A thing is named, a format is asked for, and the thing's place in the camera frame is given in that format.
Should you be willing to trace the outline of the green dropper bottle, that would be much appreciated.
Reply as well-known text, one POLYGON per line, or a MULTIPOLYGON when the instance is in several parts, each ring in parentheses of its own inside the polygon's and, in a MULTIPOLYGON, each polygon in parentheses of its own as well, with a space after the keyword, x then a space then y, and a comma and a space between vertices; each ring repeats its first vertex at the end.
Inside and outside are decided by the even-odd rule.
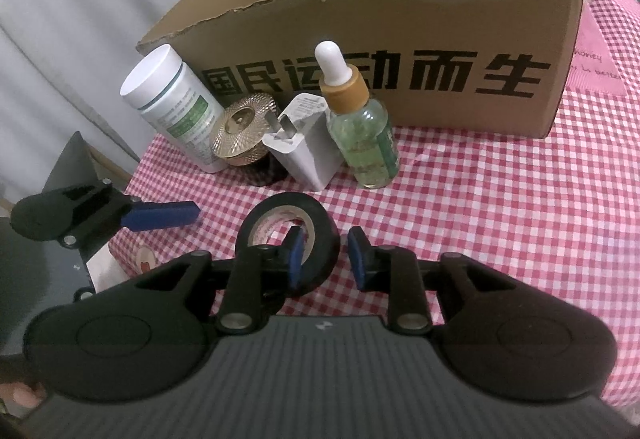
POLYGON ((366 189, 389 185, 400 165, 386 107, 371 96, 360 71, 332 40, 318 43, 314 58, 329 108, 326 125, 352 176, 366 189))

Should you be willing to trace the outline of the white power adapter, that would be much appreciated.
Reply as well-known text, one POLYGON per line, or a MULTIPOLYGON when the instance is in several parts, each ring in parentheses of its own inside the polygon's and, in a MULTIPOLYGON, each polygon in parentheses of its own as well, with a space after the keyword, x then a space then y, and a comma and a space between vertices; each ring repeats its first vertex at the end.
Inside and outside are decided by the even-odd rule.
POLYGON ((321 191, 344 159, 329 134, 326 99, 299 92, 276 118, 271 116, 262 143, 305 188, 321 191))

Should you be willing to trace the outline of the white curtain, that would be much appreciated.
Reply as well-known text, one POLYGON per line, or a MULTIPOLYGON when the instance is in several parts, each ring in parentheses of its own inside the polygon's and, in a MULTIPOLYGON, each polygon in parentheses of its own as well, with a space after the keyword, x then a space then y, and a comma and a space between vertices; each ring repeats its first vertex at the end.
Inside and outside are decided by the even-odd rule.
POLYGON ((120 98, 178 0, 1 0, 1 199, 40 191, 68 139, 133 172, 154 130, 120 98))

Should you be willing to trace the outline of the white pill bottle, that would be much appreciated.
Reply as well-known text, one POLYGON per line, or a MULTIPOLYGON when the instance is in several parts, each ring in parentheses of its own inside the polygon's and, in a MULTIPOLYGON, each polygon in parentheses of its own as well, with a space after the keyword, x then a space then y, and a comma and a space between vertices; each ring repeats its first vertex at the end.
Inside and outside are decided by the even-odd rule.
POLYGON ((131 70, 120 96, 205 173, 227 167, 210 135, 224 107, 168 44, 153 49, 131 70))

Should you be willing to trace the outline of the gold lid jar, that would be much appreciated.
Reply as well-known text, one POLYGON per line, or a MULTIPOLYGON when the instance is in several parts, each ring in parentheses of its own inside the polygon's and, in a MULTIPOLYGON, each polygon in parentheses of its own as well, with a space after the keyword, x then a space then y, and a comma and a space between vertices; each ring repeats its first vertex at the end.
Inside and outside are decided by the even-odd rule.
POLYGON ((288 171, 262 143, 262 137, 270 132, 268 113, 280 113, 270 95, 249 95, 224 110, 210 133, 216 158, 239 170, 245 181, 256 187, 271 186, 288 177, 288 171))

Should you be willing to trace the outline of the black electrical tape roll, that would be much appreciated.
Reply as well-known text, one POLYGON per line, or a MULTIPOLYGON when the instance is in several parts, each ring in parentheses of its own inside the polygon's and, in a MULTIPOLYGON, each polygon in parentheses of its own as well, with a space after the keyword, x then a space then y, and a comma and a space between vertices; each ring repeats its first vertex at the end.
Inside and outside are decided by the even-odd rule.
POLYGON ((341 238, 324 207, 311 196, 284 192, 270 196, 248 214, 235 239, 235 256, 259 244, 280 245, 288 230, 302 228, 304 254, 296 284, 286 298, 302 297, 326 281, 340 254, 341 238))

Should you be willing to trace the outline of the brown cardboard box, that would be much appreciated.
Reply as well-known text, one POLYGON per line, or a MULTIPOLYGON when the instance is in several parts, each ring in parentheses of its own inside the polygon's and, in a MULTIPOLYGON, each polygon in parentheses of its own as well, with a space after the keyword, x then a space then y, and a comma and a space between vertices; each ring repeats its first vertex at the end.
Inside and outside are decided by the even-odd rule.
POLYGON ((340 46, 400 126, 547 136, 584 0, 180 0, 138 43, 169 44, 215 97, 314 92, 340 46))

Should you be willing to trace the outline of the red checkered tablecloth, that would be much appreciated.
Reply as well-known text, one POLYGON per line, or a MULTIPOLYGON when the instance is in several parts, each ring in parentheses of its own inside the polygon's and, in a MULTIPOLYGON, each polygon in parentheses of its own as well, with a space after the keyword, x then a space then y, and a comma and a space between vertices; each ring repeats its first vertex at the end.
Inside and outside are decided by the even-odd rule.
MULTIPOLYGON (((639 402, 639 3, 589 0, 625 95, 568 88, 551 133, 520 139, 451 130, 395 128, 400 175, 378 190, 337 173, 312 193, 341 235, 360 225, 371 243, 396 244, 435 259, 457 251, 597 315, 617 341, 604 399, 639 402)), ((263 199, 298 191, 242 184, 236 170, 204 174, 158 135, 127 192, 143 201, 191 198, 196 225, 153 232, 122 230, 108 246, 130 277, 139 249, 151 266, 194 249, 234 254, 242 220, 263 199)), ((356 289, 345 241, 320 289, 288 301, 285 315, 384 315, 386 297, 356 289)))

